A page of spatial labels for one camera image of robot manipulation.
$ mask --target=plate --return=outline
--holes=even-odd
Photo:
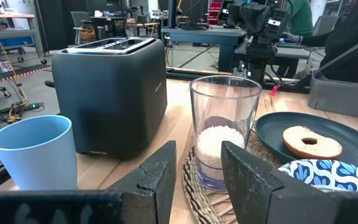
[[[289,162],[280,171],[324,192],[358,191],[358,166],[330,159]]]
[[[309,114],[278,112],[260,117],[255,130],[260,142],[282,163],[287,163],[304,159],[292,154],[284,144],[283,132],[292,126],[306,126],[317,134],[335,139],[343,149],[336,160],[358,166],[358,131],[341,123]]]

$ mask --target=red object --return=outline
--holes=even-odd
[[[221,6],[222,6],[221,2],[212,2],[209,5],[208,25],[218,24],[218,14],[219,14],[219,10],[221,9]]]
[[[277,90],[278,90],[279,88],[280,88],[280,84],[275,85],[275,86],[273,87],[272,92],[270,93],[270,96],[275,96],[275,95],[276,95],[276,92],[277,92]]]

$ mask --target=dark green plate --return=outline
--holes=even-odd
[[[277,159],[287,163],[301,159],[284,144],[283,132],[292,126],[306,126],[317,134],[337,140],[343,152],[336,160],[358,166],[358,131],[338,122],[303,113],[279,112],[259,118],[255,129],[262,144]]]

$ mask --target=person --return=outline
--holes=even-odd
[[[313,33],[313,21],[309,0],[291,0],[287,3],[286,9],[291,14],[289,32],[293,35],[310,36]],[[296,73],[299,59],[297,58],[278,58],[275,63],[279,64],[277,73],[280,76],[292,78]]]
[[[325,47],[326,56],[320,67],[326,65],[358,44],[358,0],[353,0],[352,4],[354,10],[333,31],[312,37],[284,33],[284,40],[311,47]],[[331,80],[358,82],[358,55],[336,68],[324,71],[323,75]]]

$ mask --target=green shirt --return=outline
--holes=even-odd
[[[311,34],[313,22],[309,0],[291,0],[293,4],[291,21],[289,23],[290,33],[293,35]],[[287,10],[291,13],[291,5],[287,2]]]

